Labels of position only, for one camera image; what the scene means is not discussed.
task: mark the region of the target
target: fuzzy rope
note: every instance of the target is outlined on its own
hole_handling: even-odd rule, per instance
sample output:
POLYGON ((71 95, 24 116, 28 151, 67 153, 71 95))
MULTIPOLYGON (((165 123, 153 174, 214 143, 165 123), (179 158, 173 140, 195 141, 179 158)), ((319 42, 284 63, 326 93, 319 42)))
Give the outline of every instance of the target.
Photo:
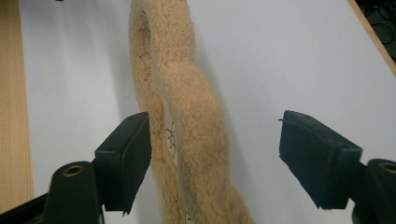
POLYGON ((219 100, 194 63, 187 2, 132 0, 130 46, 136 98, 150 116, 163 223, 253 223, 230 181, 219 100))

